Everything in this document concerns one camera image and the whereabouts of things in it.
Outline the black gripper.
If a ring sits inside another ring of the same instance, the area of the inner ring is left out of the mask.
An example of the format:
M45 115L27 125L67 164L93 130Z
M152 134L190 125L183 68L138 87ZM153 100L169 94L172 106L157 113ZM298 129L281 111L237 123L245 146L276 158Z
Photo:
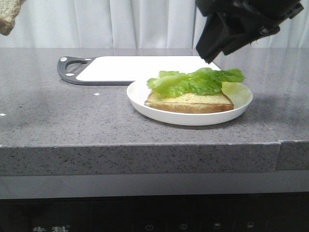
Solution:
M283 21L304 9L299 0L197 0L196 6L207 18L196 45L206 63L278 33Z

